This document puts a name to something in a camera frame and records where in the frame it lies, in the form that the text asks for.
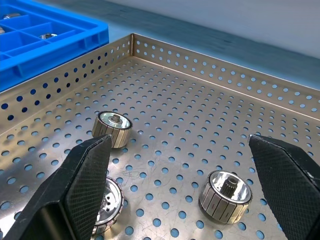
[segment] scratched metal surface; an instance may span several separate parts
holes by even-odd
[[[103,110],[127,115],[133,133],[112,150],[108,167],[123,189],[123,212],[97,240],[286,239],[264,200],[248,135],[296,144],[315,160],[320,155],[318,91],[139,35],[2,93],[3,104],[3,234],[69,150],[92,137]],[[216,169],[250,183],[253,201],[239,224],[212,221],[199,208],[201,188]]]

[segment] circular hole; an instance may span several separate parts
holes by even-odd
[[[138,191],[138,187],[137,187],[136,185],[132,185],[132,186],[130,187],[130,190],[131,190],[132,192],[136,192],[136,191]]]
[[[259,239],[264,239],[265,238],[264,233],[262,231],[260,231],[260,230],[256,231],[255,234]]]
[[[199,176],[202,176],[204,174],[204,172],[202,170],[197,170],[196,173],[199,175]]]
[[[122,177],[118,177],[116,180],[115,180],[118,184],[122,184],[124,182],[124,179]]]
[[[132,235],[134,233],[134,229],[133,229],[132,226],[127,226],[125,228],[124,232],[125,232],[126,235],[130,236],[130,235]]]
[[[177,190],[176,190],[174,187],[171,187],[170,190],[169,190],[169,192],[170,192],[171,194],[176,194],[176,193],[177,193]]]
[[[21,214],[21,211],[18,211],[13,217],[14,220],[17,220],[17,218],[20,216],[20,214]]]
[[[161,220],[159,218],[155,218],[153,219],[152,223],[156,228],[158,228],[161,225]]]
[[[167,209],[170,207],[170,205],[169,205],[169,203],[167,203],[167,202],[165,201],[165,202],[163,202],[163,203],[161,204],[161,207],[162,207],[163,209],[167,210]]]
[[[23,187],[20,188],[20,193],[24,194],[24,193],[26,193],[28,190],[29,190],[29,187],[28,187],[28,186],[23,186]]]
[[[151,201],[152,199],[154,199],[154,196],[151,193],[147,193],[145,195],[145,199],[147,199],[148,201]]]
[[[46,156],[47,156],[47,154],[44,152],[44,153],[41,153],[41,154],[39,155],[39,158],[44,159]]]
[[[181,219],[185,219],[185,218],[187,217],[187,214],[186,214],[184,211],[180,211],[180,212],[178,213],[178,216],[179,216],[179,218],[181,218]]]
[[[10,202],[5,201],[4,203],[1,204],[0,209],[1,210],[6,210],[10,207]]]
[[[260,199],[260,203],[264,206],[267,205],[267,201],[263,198]]]
[[[127,170],[127,171],[131,171],[133,169],[133,167],[131,166],[131,165],[127,165],[126,167],[125,167],[125,170]]]
[[[198,229],[203,229],[205,227],[204,222],[200,220],[196,221],[195,225]]]
[[[192,196],[186,196],[185,197],[185,201],[187,202],[187,203],[192,203],[192,201],[193,201],[193,198],[192,198]]]
[[[144,214],[145,214],[145,211],[141,208],[137,209],[135,211],[135,214],[138,216],[138,217],[142,217]]]
[[[258,218],[259,218],[262,222],[266,221],[266,216],[263,215],[262,213],[259,213],[259,214],[258,214]]]
[[[224,235],[222,234],[221,231],[216,230],[216,231],[214,232],[214,236],[215,236],[217,239],[222,239]]]
[[[117,163],[119,163],[119,159],[118,159],[118,158],[114,158],[114,159],[112,160],[112,162],[113,162],[114,164],[117,164]]]
[[[162,168],[161,171],[162,171],[164,174],[167,174],[167,173],[169,172],[168,168],[166,168],[166,167]]]
[[[139,176],[140,178],[145,179],[147,177],[147,174],[145,172],[141,172]]]
[[[44,172],[39,172],[39,173],[36,175],[36,178],[37,178],[37,179],[42,179],[44,176],[45,176],[45,173],[44,173]]]
[[[28,165],[26,165],[25,167],[24,167],[24,170],[26,170],[26,171],[29,171],[29,170],[31,170],[32,169],[32,165],[31,164],[28,164]]]
[[[161,186],[161,181],[160,180],[155,180],[154,181],[154,185],[156,185],[157,187]]]
[[[53,160],[53,161],[51,162],[51,165],[52,165],[52,166],[56,166],[56,165],[58,165],[58,163],[59,163],[58,160]]]
[[[15,177],[11,177],[8,179],[8,181],[6,182],[7,184],[14,184],[16,182],[16,178]]]
[[[242,231],[247,229],[247,226],[243,222],[238,223],[238,228]]]
[[[173,156],[170,156],[168,159],[170,162],[174,162],[176,160]]]
[[[24,145],[25,144],[25,141],[23,141],[23,140],[21,140],[21,141],[18,141],[16,144],[18,144],[18,145]]]
[[[1,105],[1,108],[2,108],[2,109],[7,109],[7,108],[8,108],[8,104],[7,104],[7,103],[3,103],[3,104]]]
[[[194,189],[197,189],[199,187],[198,183],[196,183],[195,181],[193,183],[191,183],[191,186],[194,188]]]
[[[178,175],[176,176],[176,179],[177,179],[178,181],[182,181],[182,180],[184,179],[184,177],[183,177],[182,175],[178,174]]]
[[[179,231],[176,228],[172,228],[170,234],[173,238],[177,238],[179,236]]]
[[[247,179],[246,182],[247,182],[249,185],[254,184],[254,181],[252,181],[251,179]]]
[[[155,165],[155,162],[154,162],[154,161],[148,161],[148,165],[149,165],[150,167],[153,167],[153,166]]]
[[[15,157],[13,160],[12,160],[12,162],[14,163],[14,164],[17,164],[17,163],[19,163],[21,161],[21,158],[20,157]]]

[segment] shiny metal ring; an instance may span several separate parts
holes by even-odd
[[[110,134],[112,147],[122,148],[128,142],[132,127],[133,124],[127,117],[112,111],[102,111],[95,119],[92,136]]]
[[[116,223],[124,206],[124,193],[111,177],[106,177],[101,207],[96,217],[92,234],[101,234]]]
[[[19,17],[19,16],[21,16],[20,13],[13,12],[13,13],[8,13],[8,14],[3,15],[2,19],[11,19],[11,18]]]
[[[252,197],[252,191],[244,180],[221,170],[209,174],[199,202],[203,210],[215,220],[233,224],[245,213]]]

